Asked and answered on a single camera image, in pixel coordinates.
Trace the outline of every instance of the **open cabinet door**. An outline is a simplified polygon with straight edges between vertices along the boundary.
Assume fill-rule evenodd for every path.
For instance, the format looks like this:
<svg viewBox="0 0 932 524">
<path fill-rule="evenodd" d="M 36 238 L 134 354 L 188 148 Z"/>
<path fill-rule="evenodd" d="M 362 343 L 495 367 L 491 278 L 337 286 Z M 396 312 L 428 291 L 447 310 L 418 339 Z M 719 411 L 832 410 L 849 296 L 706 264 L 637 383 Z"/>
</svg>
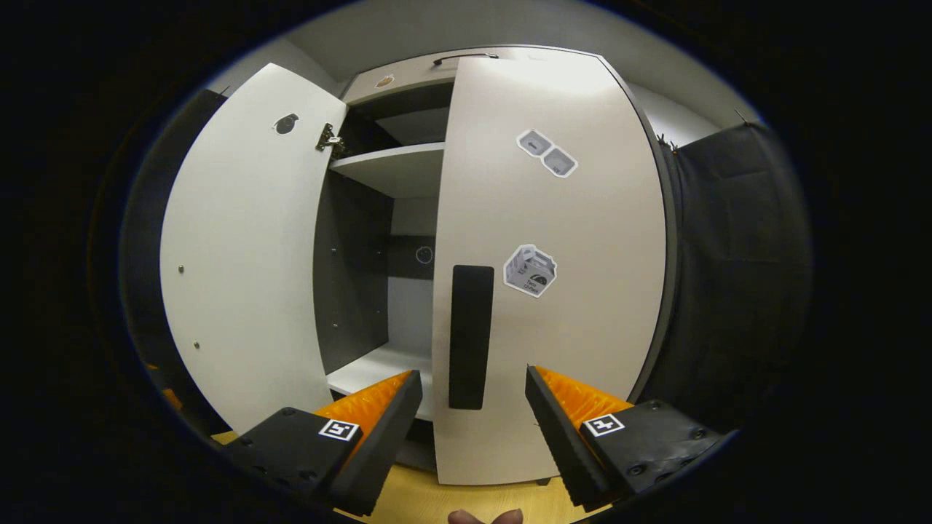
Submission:
<svg viewBox="0 0 932 524">
<path fill-rule="evenodd" d="M 162 226 L 159 273 L 171 335 L 192 379 L 244 434 L 282 407 L 332 402 L 318 348 L 314 227 L 347 107 L 269 64 L 191 146 Z"/>
<path fill-rule="evenodd" d="M 598 57 L 578 57 L 459 62 L 433 283 L 433 422 L 444 484 L 558 475 L 525 398 L 527 365 L 627 398 L 651 345 L 666 251 L 657 165 L 618 81 Z M 530 129 L 549 139 L 538 142 L 538 156 L 518 143 Z M 557 176 L 541 161 L 551 144 L 576 161 L 572 171 Z M 556 262 L 539 296 L 503 281 L 503 266 L 524 244 Z M 471 316 L 473 328 L 463 323 Z M 483 329 L 487 362 L 476 335 Z M 463 384 L 461 373 L 480 379 Z"/>
</svg>

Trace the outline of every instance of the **white shelf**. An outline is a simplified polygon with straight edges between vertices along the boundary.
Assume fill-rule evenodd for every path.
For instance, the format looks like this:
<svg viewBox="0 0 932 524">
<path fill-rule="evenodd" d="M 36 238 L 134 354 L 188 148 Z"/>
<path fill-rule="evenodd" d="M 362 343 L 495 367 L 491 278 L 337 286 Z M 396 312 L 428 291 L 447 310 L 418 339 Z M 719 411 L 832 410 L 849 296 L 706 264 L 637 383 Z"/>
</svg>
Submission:
<svg viewBox="0 0 932 524">
<path fill-rule="evenodd" d="M 393 199 L 440 194 L 444 143 L 406 145 L 331 162 L 330 169 Z"/>
<path fill-rule="evenodd" d="M 433 379 L 429 353 L 418 354 L 394 349 L 389 342 L 327 375 L 327 383 L 334 391 L 353 394 L 408 369 L 420 371 L 423 398 L 420 401 L 417 417 L 423 421 L 432 421 Z"/>
</svg>

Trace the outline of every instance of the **white cabinet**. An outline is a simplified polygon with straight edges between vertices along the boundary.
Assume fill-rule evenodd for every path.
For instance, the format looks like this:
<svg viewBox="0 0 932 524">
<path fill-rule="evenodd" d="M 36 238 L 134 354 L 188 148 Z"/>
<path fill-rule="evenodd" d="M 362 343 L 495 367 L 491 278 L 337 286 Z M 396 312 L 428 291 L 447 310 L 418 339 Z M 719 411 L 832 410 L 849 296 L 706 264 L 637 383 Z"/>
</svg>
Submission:
<svg viewBox="0 0 932 524">
<path fill-rule="evenodd" d="M 325 123 L 339 134 L 348 109 L 377 107 L 377 117 L 417 110 L 418 90 L 450 83 L 445 101 L 436 100 L 442 90 L 424 97 L 430 108 L 448 107 L 443 142 L 332 161 L 329 148 L 314 148 Z M 387 113 L 394 100 L 404 109 Z M 279 134 L 276 122 L 291 114 L 293 130 Z M 433 423 L 441 483 L 557 475 L 524 397 L 526 365 L 625 398 L 657 325 L 667 237 L 645 125 L 609 67 L 586 53 L 515 47 L 416 57 L 358 75 L 342 102 L 270 64 L 220 108 L 172 189 L 161 276 L 185 365 L 238 432 L 285 405 L 326 404 L 328 386 L 353 393 L 418 368 L 425 387 L 418 417 Z M 541 160 L 519 146 L 527 130 L 571 159 L 569 176 L 548 169 L 555 157 Z M 393 229 L 435 238 L 430 249 L 412 244 L 418 261 L 430 259 L 432 280 L 388 286 L 389 317 L 406 324 L 392 324 L 394 339 L 329 374 L 311 278 L 312 260 L 321 260 L 314 224 L 328 161 L 331 172 L 395 199 Z M 503 265 L 522 244 L 557 264 L 558 279 L 537 297 L 503 281 Z M 494 269 L 481 409 L 449 407 L 458 372 L 449 365 L 451 289 L 461 265 Z M 324 314 L 317 329 L 329 326 Z"/>
</svg>

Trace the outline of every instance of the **human hand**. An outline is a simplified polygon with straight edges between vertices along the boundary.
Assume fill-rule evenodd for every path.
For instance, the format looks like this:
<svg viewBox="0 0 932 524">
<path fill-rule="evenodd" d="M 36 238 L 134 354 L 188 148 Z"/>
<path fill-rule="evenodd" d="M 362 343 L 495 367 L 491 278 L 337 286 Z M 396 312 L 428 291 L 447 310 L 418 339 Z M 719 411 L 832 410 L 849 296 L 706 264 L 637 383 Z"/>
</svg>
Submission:
<svg viewBox="0 0 932 524">
<path fill-rule="evenodd" d="M 482 520 L 473 517 L 462 509 L 454 511 L 446 516 L 446 522 L 447 524 L 484 524 Z M 512 511 L 506 511 L 496 517 L 495 520 L 492 521 L 492 524 L 522 524 L 523 522 L 524 514 L 521 513 L 521 510 L 513 509 Z"/>
</svg>

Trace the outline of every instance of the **black door handle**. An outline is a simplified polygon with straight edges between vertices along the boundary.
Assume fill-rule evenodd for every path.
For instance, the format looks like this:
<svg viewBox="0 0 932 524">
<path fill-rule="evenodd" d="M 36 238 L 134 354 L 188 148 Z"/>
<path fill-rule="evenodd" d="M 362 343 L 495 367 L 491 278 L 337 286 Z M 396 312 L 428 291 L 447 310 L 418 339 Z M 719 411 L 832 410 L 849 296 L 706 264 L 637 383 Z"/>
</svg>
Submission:
<svg viewBox="0 0 932 524">
<path fill-rule="evenodd" d="M 453 267 L 447 402 L 451 409 L 482 409 L 494 287 L 495 268 Z"/>
<path fill-rule="evenodd" d="M 433 61 L 433 64 L 440 65 L 444 60 L 449 60 L 451 58 L 461 58 L 464 56 L 488 56 L 488 58 L 499 58 L 499 55 L 495 53 L 466 53 L 462 55 L 444 56 L 443 58 L 438 58 L 437 60 Z"/>
</svg>

